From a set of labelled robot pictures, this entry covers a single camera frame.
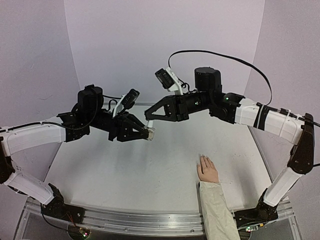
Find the clear nail polish bottle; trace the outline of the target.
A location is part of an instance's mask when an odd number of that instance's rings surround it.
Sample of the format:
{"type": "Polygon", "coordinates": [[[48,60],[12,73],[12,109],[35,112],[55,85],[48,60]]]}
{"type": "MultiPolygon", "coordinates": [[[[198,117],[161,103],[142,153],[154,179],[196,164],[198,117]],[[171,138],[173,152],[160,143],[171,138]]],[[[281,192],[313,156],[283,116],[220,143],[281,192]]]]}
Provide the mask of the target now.
{"type": "Polygon", "coordinates": [[[155,137],[156,129],[154,127],[145,126],[144,129],[147,131],[147,137],[145,138],[148,141],[152,141],[155,137]]]}

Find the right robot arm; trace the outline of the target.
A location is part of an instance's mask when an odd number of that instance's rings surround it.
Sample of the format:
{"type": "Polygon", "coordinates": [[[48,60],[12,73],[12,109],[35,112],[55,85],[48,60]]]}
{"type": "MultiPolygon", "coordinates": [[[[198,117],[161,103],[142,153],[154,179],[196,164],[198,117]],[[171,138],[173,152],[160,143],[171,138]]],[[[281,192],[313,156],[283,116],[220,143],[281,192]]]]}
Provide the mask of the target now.
{"type": "Polygon", "coordinates": [[[170,67],[155,72],[162,87],[171,93],[144,113],[148,121],[181,122],[190,114],[207,110],[211,117],[229,124],[265,132],[289,150],[287,163],[262,195],[262,203],[276,207],[287,192],[314,167],[315,130],[311,114],[262,104],[237,93],[224,93],[219,70],[194,70],[195,91],[183,93],[183,83],[170,67]]]}

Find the beige sleeved forearm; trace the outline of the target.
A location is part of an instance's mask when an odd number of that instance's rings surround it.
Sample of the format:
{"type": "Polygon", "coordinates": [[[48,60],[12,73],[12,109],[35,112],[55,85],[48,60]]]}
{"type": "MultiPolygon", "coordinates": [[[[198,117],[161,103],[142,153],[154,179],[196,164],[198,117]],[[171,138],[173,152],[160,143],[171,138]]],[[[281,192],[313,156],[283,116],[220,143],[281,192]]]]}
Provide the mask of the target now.
{"type": "Polygon", "coordinates": [[[200,206],[208,240],[239,240],[237,225],[219,183],[199,182],[200,206]]]}

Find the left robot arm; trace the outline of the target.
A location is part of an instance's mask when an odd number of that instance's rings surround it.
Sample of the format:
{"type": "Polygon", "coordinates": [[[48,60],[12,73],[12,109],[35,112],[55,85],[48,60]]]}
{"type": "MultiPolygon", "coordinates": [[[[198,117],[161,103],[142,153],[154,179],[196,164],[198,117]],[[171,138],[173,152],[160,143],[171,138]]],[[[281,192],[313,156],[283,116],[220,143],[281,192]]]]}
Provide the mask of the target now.
{"type": "Polygon", "coordinates": [[[129,113],[139,91],[131,89],[116,101],[115,107],[105,109],[103,89],[93,84],[77,94],[77,103],[71,111],[60,113],[61,122],[49,120],[26,123],[0,131],[0,182],[12,190],[27,195],[46,206],[56,218],[64,218],[68,208],[59,189],[24,173],[12,160],[12,155],[53,143],[68,143],[89,135],[91,128],[108,133],[108,140],[129,142],[147,140],[150,131],[129,113]]]}

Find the mannequin hand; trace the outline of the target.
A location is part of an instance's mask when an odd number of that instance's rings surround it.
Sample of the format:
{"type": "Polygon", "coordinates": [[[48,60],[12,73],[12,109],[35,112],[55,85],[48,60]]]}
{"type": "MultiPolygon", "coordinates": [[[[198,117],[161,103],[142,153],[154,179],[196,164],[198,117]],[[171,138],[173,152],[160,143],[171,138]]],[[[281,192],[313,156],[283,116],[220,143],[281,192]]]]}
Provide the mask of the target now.
{"type": "Polygon", "coordinates": [[[205,155],[200,155],[200,163],[197,164],[198,178],[202,182],[219,183],[219,174],[211,159],[205,155]]]}

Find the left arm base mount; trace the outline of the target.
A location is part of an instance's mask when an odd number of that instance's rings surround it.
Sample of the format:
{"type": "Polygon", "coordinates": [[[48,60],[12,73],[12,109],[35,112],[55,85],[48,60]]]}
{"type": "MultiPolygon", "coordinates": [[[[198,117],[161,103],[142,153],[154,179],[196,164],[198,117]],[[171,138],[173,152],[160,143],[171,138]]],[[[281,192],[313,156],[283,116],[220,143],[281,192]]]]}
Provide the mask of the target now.
{"type": "Polygon", "coordinates": [[[83,207],[66,204],[59,189],[51,183],[49,183],[48,186],[53,192],[53,199],[48,204],[41,205],[41,213],[74,224],[81,224],[85,216],[85,209],[83,207]]]}

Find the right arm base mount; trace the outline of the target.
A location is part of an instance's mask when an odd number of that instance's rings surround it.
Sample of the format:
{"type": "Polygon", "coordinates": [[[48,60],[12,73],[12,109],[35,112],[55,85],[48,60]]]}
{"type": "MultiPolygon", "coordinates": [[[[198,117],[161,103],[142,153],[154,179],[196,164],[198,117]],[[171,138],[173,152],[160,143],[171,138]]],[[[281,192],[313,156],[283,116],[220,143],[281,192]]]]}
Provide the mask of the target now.
{"type": "Polygon", "coordinates": [[[256,207],[234,212],[233,219],[238,229],[266,224],[278,219],[277,207],[278,205],[271,206],[265,203],[264,198],[261,196],[256,207]]]}

